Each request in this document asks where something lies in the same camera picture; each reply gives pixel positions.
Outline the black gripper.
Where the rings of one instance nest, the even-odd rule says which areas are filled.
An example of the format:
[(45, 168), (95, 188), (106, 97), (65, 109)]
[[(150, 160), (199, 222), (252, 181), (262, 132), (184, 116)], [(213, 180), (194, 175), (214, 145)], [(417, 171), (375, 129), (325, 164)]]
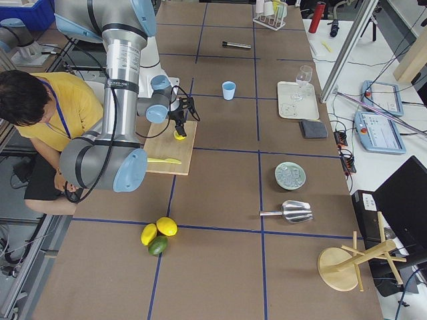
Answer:
[(191, 104), (190, 98), (178, 97), (171, 105), (172, 110), (170, 111), (170, 119), (175, 122), (174, 135), (176, 137), (187, 136), (187, 133), (185, 132), (185, 128), (184, 128), (184, 123), (186, 122), (184, 109), (188, 107), (190, 104)]

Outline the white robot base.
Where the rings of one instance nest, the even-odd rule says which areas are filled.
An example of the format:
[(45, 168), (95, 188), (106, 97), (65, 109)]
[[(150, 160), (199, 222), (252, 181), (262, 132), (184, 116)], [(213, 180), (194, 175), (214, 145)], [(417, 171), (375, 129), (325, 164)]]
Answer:
[(157, 85), (160, 80), (168, 78), (170, 85), (173, 87), (179, 85), (179, 78), (170, 77), (161, 67), (157, 42), (155, 37), (147, 39), (147, 46), (141, 50), (139, 61), (139, 93), (138, 97), (151, 97), (153, 88), (152, 80), (157, 77), (154, 83)]

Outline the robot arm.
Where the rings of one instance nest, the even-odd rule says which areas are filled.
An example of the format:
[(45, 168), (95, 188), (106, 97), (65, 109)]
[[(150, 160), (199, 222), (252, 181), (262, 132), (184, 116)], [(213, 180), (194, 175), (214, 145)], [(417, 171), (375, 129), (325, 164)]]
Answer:
[(103, 117), (72, 139), (60, 156), (66, 181), (78, 188), (136, 190), (147, 170), (147, 153), (136, 137), (136, 119), (175, 121), (184, 134), (177, 79), (159, 64), (151, 1), (56, 1), (63, 34), (106, 50)]
[(1, 21), (1, 48), (8, 53), (16, 47), (27, 47), (35, 42), (28, 28), (18, 18)]

